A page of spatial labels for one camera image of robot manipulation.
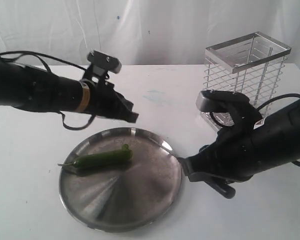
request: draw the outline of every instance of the stainless steel plate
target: stainless steel plate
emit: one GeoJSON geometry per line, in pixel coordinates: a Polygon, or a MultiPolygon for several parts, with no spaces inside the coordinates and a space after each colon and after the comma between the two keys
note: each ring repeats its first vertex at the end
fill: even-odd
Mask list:
{"type": "Polygon", "coordinates": [[[81,142],[64,163],[76,157],[120,149],[128,144],[131,163],[98,169],[62,168],[61,200],[68,212],[89,228],[125,232],[153,222],[178,195],[182,170],[166,149],[170,145],[143,129],[120,127],[81,142]]]}

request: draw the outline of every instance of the white backdrop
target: white backdrop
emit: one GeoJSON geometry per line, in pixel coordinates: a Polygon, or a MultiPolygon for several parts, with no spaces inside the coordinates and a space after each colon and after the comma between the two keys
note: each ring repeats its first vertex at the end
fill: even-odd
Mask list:
{"type": "Polygon", "coordinates": [[[300,68],[300,0],[0,0],[0,52],[81,65],[93,49],[125,65],[202,64],[207,46],[256,31],[290,45],[300,68]]]}

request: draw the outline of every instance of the chrome utensil holder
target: chrome utensil holder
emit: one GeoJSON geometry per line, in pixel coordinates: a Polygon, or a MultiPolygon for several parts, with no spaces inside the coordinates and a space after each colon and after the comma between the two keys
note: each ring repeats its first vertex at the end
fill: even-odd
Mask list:
{"type": "MultiPolygon", "coordinates": [[[[271,99],[291,47],[261,32],[255,32],[205,49],[207,70],[203,90],[240,92],[255,108],[271,99]]],[[[267,115],[269,105],[261,110],[267,115]]],[[[209,113],[201,115],[218,130],[209,113]]],[[[225,126],[233,125],[228,113],[215,113],[225,126]]]]}

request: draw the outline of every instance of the white tablecloth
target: white tablecloth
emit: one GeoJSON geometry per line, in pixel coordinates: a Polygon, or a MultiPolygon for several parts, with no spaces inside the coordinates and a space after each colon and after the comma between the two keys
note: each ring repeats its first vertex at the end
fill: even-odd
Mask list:
{"type": "MultiPolygon", "coordinates": [[[[51,66],[57,75],[80,79],[70,66],[51,66]]],[[[99,131],[134,126],[161,135],[182,157],[212,143],[216,133],[199,117],[196,98],[203,65],[123,66],[111,74],[115,89],[134,103],[136,124],[97,118],[82,131],[63,128],[55,113],[0,106],[0,240],[291,240],[300,239],[300,168],[289,163],[237,183],[225,199],[204,182],[185,179],[179,199],[162,218],[126,233],[89,229],[73,219],[59,197],[60,167],[82,140],[99,131]]],[[[300,70],[286,64],[277,94],[300,93],[300,70]]],[[[289,100],[276,102],[272,110],[289,100]]],[[[67,114],[69,125],[89,116],[67,114]]]]}

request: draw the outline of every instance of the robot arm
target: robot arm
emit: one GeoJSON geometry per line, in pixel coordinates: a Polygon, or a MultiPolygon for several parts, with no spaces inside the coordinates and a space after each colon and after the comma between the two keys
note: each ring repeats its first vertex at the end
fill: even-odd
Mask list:
{"type": "Polygon", "coordinates": [[[132,112],[133,103],[107,81],[108,71],[118,73],[121,69],[117,58],[91,52],[88,55],[91,64],[80,81],[57,76],[49,67],[42,70],[15,63],[16,59],[0,56],[0,105],[29,112],[59,113],[63,125],[70,130],[86,128],[95,116],[136,122],[138,114],[132,112]],[[91,118],[83,127],[70,127],[64,123],[65,115],[61,111],[90,114],[91,118]]]}
{"type": "Polygon", "coordinates": [[[236,191],[229,184],[300,159],[300,99],[266,118],[238,92],[202,91],[196,105],[201,112],[229,113],[234,125],[221,128],[216,141],[198,154],[180,160],[191,182],[204,181],[230,199],[236,191]]]}

